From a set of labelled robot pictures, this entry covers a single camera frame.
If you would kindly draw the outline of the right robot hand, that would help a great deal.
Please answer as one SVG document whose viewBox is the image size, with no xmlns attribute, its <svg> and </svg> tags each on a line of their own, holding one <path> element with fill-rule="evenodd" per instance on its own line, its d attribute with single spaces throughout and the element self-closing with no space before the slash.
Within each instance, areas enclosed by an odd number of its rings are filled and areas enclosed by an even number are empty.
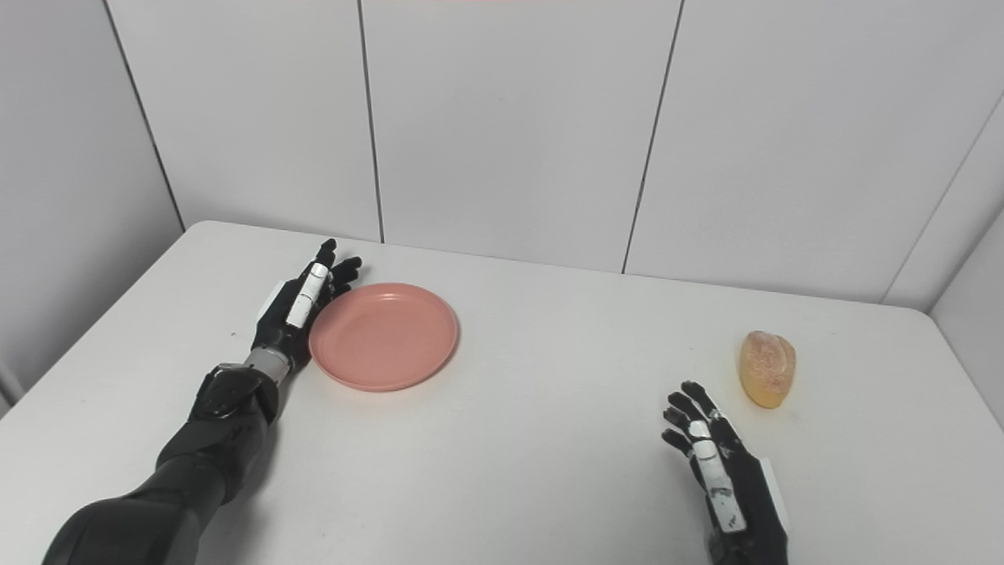
<svg viewBox="0 0 1004 565">
<path fill-rule="evenodd" d="M 662 440 L 687 459 L 704 493 L 713 564 L 788 564 L 788 530 L 763 461 L 751 454 L 706 389 L 684 381 L 668 395 Z"/>
</svg>

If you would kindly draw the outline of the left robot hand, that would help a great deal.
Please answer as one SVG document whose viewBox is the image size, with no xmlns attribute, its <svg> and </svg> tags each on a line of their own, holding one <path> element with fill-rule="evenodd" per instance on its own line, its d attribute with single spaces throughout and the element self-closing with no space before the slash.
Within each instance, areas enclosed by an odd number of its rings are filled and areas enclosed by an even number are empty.
<svg viewBox="0 0 1004 565">
<path fill-rule="evenodd" d="M 335 239 L 326 240 L 297 278 L 277 286 L 258 319 L 245 365 L 280 381 L 311 361 L 309 337 L 317 315 L 351 290 L 362 268 L 360 257 L 338 261 L 336 247 Z"/>
</svg>

